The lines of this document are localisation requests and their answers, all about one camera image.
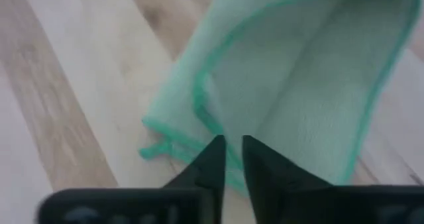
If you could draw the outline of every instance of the black plastic part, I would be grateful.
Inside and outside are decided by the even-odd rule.
[[[224,137],[216,137],[163,188],[58,192],[41,204],[38,223],[220,224],[225,152]]]
[[[243,136],[242,145],[244,177],[259,224],[279,223],[286,193],[330,186],[251,136]]]
[[[424,224],[421,186],[332,186],[249,136],[243,161],[257,224]]]

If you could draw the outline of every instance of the light wood plank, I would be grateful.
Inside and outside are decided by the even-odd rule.
[[[167,54],[132,0],[28,0],[60,61],[87,121],[121,187],[158,187],[174,176],[167,162],[143,160],[154,142],[140,118],[148,101],[128,77],[149,91],[153,73],[169,68]],[[125,44],[135,46],[130,50]]]
[[[117,185],[26,0],[0,0],[0,59],[55,190]]]
[[[374,114],[375,126],[411,169],[424,180],[424,63],[410,50],[400,58]]]
[[[365,184],[417,184],[411,175],[408,163],[394,150],[384,135],[378,130],[375,122],[371,124],[368,137],[361,152],[357,172],[361,168],[368,173],[362,176],[360,183]]]
[[[421,9],[421,16],[411,36],[410,49],[421,59],[421,61],[424,61],[424,9]]]
[[[0,223],[32,223],[52,186],[1,62],[0,177]]]
[[[184,50],[198,22],[188,0],[134,0],[173,59]]]
[[[356,161],[356,166],[351,179],[352,185],[379,184],[377,178],[371,173],[361,158]]]
[[[223,223],[254,224],[255,218],[250,200],[232,188],[226,188],[223,203]]]

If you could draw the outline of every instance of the microfiber cloth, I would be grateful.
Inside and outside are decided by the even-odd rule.
[[[246,191],[252,135],[333,184],[348,181],[376,98],[420,0],[214,0],[143,123],[140,151],[190,162],[228,142],[227,182]]]

